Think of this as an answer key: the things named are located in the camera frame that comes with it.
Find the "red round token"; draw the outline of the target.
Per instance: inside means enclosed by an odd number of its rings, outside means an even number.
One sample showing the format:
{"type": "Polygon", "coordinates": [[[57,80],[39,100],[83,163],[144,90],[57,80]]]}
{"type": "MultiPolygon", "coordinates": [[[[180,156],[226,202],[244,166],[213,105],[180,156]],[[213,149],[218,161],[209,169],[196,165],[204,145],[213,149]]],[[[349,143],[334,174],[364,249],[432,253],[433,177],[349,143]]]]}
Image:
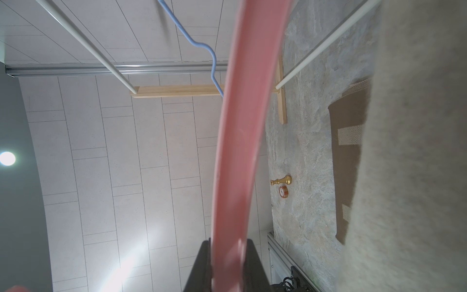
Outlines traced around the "red round token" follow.
{"type": "Polygon", "coordinates": [[[281,198],[288,198],[289,192],[287,186],[280,186],[278,191],[281,198]]]}

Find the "brown plaid scarf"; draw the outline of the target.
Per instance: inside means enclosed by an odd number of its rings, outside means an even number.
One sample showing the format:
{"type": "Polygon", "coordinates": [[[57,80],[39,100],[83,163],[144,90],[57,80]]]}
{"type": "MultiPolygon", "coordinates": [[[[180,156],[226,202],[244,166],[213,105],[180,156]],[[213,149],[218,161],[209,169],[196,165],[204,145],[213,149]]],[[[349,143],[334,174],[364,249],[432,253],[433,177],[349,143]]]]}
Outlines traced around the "brown plaid scarf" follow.
{"type": "Polygon", "coordinates": [[[345,243],[355,193],[371,79],[350,85],[329,107],[336,200],[336,239],[345,243]]]}

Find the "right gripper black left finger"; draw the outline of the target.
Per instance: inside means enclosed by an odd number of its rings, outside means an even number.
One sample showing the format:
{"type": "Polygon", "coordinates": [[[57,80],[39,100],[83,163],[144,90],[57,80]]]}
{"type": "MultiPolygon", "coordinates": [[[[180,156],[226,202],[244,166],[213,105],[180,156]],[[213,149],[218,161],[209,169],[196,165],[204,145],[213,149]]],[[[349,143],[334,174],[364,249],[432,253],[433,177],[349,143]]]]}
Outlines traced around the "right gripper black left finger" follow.
{"type": "Polygon", "coordinates": [[[211,292],[211,286],[211,242],[205,240],[198,251],[183,292],[211,292]]]}

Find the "cream beige scarf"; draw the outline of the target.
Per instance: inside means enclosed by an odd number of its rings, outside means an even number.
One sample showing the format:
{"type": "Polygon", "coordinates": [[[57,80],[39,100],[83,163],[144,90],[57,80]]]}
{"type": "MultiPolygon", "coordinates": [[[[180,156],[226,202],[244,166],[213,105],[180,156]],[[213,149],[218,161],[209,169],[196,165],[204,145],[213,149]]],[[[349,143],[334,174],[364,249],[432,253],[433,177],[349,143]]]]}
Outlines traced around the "cream beige scarf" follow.
{"type": "Polygon", "coordinates": [[[339,292],[467,289],[467,4],[384,1],[339,292]]]}

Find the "pink plastic hanger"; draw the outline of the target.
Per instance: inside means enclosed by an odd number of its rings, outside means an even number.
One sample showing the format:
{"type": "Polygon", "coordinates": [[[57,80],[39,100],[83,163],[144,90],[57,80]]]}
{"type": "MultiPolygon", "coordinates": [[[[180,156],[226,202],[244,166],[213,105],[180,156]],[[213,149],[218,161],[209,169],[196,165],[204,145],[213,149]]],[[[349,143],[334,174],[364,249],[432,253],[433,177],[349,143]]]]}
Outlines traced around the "pink plastic hanger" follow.
{"type": "Polygon", "coordinates": [[[290,1],[242,1],[228,61],[212,206],[212,290],[240,292],[252,188],[290,1]]]}

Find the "gold chess piece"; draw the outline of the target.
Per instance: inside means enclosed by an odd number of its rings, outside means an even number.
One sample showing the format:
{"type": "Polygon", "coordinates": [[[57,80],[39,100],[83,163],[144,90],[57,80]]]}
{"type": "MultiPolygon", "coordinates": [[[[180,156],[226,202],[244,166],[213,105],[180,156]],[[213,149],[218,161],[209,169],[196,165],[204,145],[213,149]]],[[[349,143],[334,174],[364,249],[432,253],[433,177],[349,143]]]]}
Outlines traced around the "gold chess piece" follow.
{"type": "Polygon", "coordinates": [[[276,179],[276,180],[271,180],[270,185],[271,186],[280,185],[280,184],[290,185],[292,182],[293,182],[293,179],[292,179],[291,175],[286,175],[283,178],[279,178],[279,179],[276,179]]]}

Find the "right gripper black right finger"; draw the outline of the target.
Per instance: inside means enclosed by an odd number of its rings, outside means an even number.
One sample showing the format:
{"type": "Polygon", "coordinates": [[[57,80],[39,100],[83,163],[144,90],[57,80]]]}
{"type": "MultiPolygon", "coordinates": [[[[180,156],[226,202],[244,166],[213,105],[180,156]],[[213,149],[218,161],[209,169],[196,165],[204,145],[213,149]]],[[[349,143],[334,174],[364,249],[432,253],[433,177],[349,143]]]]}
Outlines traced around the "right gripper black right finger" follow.
{"type": "Polygon", "coordinates": [[[247,239],[246,254],[243,266],[244,292],[271,292],[271,285],[266,277],[254,242],[247,239]]]}

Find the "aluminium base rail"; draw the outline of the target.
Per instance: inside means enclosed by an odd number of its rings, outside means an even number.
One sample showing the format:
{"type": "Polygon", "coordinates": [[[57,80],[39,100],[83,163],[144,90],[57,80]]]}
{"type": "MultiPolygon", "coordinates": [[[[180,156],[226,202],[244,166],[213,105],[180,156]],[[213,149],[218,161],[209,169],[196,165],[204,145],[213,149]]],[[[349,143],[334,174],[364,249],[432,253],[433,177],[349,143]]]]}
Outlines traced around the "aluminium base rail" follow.
{"type": "Polygon", "coordinates": [[[268,233],[269,275],[274,292],[321,292],[322,290],[306,275],[303,269],[268,233]]]}

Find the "wooden clothes rack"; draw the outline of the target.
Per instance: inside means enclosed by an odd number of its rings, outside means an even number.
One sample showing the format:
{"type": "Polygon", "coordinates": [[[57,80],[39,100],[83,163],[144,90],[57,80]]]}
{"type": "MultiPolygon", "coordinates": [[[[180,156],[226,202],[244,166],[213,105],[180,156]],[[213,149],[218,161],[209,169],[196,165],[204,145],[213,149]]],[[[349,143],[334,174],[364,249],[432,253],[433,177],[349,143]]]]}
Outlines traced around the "wooden clothes rack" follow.
{"type": "MultiPolygon", "coordinates": [[[[137,65],[119,65],[114,66],[104,54],[89,40],[89,38],[68,18],[67,15],[53,1],[38,1],[39,5],[50,14],[65,30],[67,30],[87,51],[89,51],[107,70],[113,74],[120,82],[122,82],[132,94],[136,95],[140,90],[136,89],[126,77],[125,74],[145,74],[154,71],[157,74],[190,74],[190,73],[205,73],[211,72],[211,62],[201,63],[177,63],[174,65],[156,64],[153,69],[150,69],[149,64],[137,65]]],[[[310,64],[316,57],[325,51],[332,43],[340,38],[354,24],[356,24],[363,16],[374,9],[379,1],[366,1],[354,10],[353,14],[347,17],[337,28],[334,29],[325,39],[323,39],[299,64],[297,64],[286,76],[282,77],[277,82],[275,90],[281,90],[295,75],[310,64]]],[[[214,85],[214,94],[220,95],[214,85]]]]}

